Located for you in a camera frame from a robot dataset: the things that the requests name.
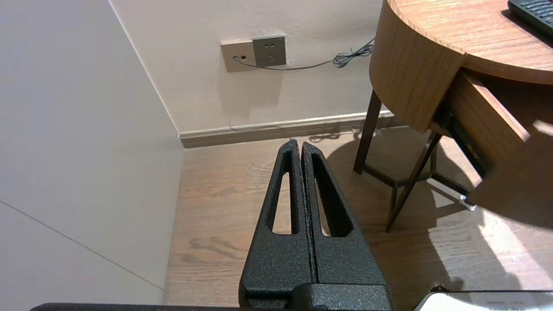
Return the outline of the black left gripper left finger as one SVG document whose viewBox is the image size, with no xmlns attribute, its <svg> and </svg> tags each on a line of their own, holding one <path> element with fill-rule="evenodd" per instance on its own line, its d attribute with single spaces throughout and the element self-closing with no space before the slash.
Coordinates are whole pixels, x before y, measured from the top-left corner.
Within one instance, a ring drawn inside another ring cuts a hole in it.
<svg viewBox="0 0 553 311">
<path fill-rule="evenodd" d="M 280 189 L 289 176 L 289 235 L 273 232 Z M 298 142 L 289 140 L 276 155 L 257 226 L 239 281 L 240 303 L 290 303 L 296 287 L 315 279 L 311 224 Z"/>
</svg>

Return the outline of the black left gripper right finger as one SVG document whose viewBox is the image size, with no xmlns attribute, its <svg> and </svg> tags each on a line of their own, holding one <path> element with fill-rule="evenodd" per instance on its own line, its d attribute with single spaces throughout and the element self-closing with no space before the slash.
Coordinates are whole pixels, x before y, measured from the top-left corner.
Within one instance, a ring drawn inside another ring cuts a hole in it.
<svg viewBox="0 0 553 311">
<path fill-rule="evenodd" d="M 302 145 L 302 173 L 315 281 L 386 285 L 324 154 L 310 143 Z"/>
</svg>

